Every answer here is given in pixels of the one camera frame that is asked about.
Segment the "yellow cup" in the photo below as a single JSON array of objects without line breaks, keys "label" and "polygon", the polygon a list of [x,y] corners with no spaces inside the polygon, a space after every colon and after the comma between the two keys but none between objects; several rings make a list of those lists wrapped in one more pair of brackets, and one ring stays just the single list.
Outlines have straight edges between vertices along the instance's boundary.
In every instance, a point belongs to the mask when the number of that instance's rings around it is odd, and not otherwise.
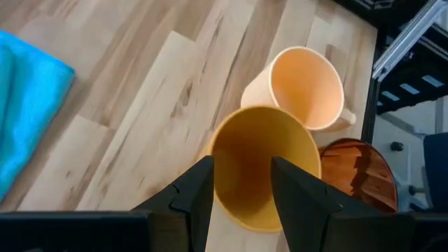
[{"label": "yellow cup", "polygon": [[234,112],[202,154],[214,156],[215,199],[238,224],[260,232],[281,230],[270,181],[272,157],[283,157],[321,177],[319,151],[311,134],[291,114],[275,107]]},{"label": "yellow cup", "polygon": [[335,131],[353,125],[344,89],[333,65],[318,52],[295,46],[280,52],[246,87],[241,107],[278,106],[308,130]]}]

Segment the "blue towel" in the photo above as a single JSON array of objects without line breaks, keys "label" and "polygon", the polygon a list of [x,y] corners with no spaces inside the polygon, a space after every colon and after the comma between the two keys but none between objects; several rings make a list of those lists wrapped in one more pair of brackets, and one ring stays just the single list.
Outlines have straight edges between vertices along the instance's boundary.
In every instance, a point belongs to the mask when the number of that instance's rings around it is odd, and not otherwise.
[{"label": "blue towel", "polygon": [[0,201],[33,155],[75,72],[0,31]]}]

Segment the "wooden table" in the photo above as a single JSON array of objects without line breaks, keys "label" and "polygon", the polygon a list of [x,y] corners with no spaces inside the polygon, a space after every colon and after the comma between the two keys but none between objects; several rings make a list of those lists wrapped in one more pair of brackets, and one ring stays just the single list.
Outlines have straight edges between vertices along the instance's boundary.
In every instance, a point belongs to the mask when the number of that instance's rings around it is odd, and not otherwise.
[{"label": "wooden table", "polygon": [[[128,210],[194,162],[246,85],[282,49],[338,70],[361,137],[377,30],[331,0],[0,0],[0,27],[77,79],[2,211]],[[213,207],[208,251],[284,251]]]}]

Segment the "cup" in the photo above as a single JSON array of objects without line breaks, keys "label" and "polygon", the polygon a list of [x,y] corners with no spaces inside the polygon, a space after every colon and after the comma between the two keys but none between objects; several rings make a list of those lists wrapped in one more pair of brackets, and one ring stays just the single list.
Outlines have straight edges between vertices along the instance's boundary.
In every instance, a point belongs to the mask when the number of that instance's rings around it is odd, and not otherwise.
[{"label": "cup", "polygon": [[372,207],[398,210],[391,168],[370,144],[357,139],[334,141],[321,151],[322,180]]},{"label": "cup", "polygon": [[344,107],[344,89],[334,66],[301,46],[280,52],[244,90],[241,107],[278,106],[308,130],[331,132],[356,122]]},{"label": "cup", "polygon": [[317,178],[319,151],[305,126],[276,107],[253,106],[229,115],[213,133],[203,155],[214,156],[215,199],[241,226],[278,232],[270,163],[283,157]]}]

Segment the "brown wooden bowl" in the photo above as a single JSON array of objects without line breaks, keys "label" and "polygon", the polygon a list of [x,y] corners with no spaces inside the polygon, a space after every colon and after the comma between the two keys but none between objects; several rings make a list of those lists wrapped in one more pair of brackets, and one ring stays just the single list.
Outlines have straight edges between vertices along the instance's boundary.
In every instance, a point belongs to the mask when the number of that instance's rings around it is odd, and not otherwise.
[{"label": "brown wooden bowl", "polygon": [[370,144],[340,139],[321,150],[322,180],[388,213],[398,209],[391,168]]}]

